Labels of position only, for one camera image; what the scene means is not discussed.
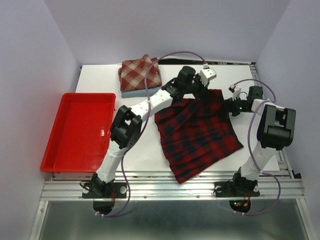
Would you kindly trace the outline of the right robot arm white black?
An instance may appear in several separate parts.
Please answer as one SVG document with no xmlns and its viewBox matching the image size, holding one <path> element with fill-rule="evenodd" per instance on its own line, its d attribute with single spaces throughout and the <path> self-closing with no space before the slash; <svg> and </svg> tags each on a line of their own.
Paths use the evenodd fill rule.
<svg viewBox="0 0 320 240">
<path fill-rule="evenodd" d="M 251 86 L 246 99 L 240 98 L 240 87 L 232 84 L 229 90 L 232 97 L 225 101 L 228 112 L 233 117 L 242 112 L 253 113 L 253 116 L 247 134 L 249 158 L 233 175 L 227 189 L 235 195 L 257 195 L 258 179 L 264 173 L 265 166 L 277 151 L 290 146 L 293 141 L 296 111 L 278 106 L 269 99 L 263 99 L 261 86 Z M 256 133 L 257 143 L 254 149 L 251 149 L 251 130 L 256 116 L 260 116 Z"/>
</svg>

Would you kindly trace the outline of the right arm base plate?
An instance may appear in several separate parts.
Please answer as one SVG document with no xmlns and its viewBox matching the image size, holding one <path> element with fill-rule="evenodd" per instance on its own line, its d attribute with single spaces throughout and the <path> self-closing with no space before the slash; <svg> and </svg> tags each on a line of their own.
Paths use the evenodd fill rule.
<svg viewBox="0 0 320 240">
<path fill-rule="evenodd" d="M 261 195 L 259 191 L 236 185 L 232 181 L 216 181 L 213 184 L 215 196 L 218 198 L 259 197 Z"/>
</svg>

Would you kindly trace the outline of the red navy plaid skirt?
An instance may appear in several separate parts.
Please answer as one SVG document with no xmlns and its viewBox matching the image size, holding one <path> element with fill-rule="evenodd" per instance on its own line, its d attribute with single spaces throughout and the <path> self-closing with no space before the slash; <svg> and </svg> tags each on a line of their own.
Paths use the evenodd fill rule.
<svg viewBox="0 0 320 240">
<path fill-rule="evenodd" d="M 241 150 L 220 89 L 184 98 L 154 115 L 160 144 L 179 184 Z"/>
</svg>

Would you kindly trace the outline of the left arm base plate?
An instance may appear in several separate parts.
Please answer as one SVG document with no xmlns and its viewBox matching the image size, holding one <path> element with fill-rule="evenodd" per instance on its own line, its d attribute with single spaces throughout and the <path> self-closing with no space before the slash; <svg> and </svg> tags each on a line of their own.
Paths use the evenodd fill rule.
<svg viewBox="0 0 320 240">
<path fill-rule="evenodd" d="M 125 199 L 127 197 L 127 184 L 124 182 L 111 182 L 102 188 L 96 189 L 92 182 L 81 181 L 83 199 Z"/>
</svg>

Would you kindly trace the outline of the light blue denim skirt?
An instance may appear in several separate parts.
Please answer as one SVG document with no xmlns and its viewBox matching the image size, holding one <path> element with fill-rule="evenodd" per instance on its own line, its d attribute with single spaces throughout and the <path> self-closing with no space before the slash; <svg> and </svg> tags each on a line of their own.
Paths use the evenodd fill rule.
<svg viewBox="0 0 320 240">
<path fill-rule="evenodd" d="M 139 90 L 132 90 L 132 91 L 122 91 L 121 97 L 122 98 L 140 98 L 140 97 L 147 97 L 148 94 L 149 96 L 152 96 L 155 93 L 157 93 L 160 89 L 161 87 L 158 86 L 158 87 L 148 88 L 147 91 L 145 88 L 139 89 Z"/>
</svg>

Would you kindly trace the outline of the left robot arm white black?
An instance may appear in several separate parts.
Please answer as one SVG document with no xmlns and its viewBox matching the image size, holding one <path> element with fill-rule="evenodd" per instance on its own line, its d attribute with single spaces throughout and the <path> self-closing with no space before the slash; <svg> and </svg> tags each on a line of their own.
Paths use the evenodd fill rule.
<svg viewBox="0 0 320 240">
<path fill-rule="evenodd" d="M 199 97 L 208 89 L 211 77 L 215 78 L 216 73 L 207 65 L 199 73 L 192 67 L 184 66 L 177 77 L 167 82 L 148 99 L 130 107 L 121 106 L 110 127 L 106 155 L 92 175 L 92 191 L 102 198 L 109 197 L 121 159 L 138 142 L 149 118 L 178 102 L 186 94 Z"/>
</svg>

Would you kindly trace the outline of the red cream plaid skirt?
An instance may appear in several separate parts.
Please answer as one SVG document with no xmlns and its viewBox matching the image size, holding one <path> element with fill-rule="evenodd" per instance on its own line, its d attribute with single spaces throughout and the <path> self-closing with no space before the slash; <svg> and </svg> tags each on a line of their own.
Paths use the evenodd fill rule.
<svg viewBox="0 0 320 240">
<path fill-rule="evenodd" d="M 161 71 L 158 63 L 155 63 L 147 74 L 149 67 L 156 60 L 156 57 L 150 58 L 145 54 L 139 59 L 123 61 L 118 69 L 120 91 L 127 92 L 144 89 L 145 77 L 148 88 L 162 86 Z"/>
</svg>

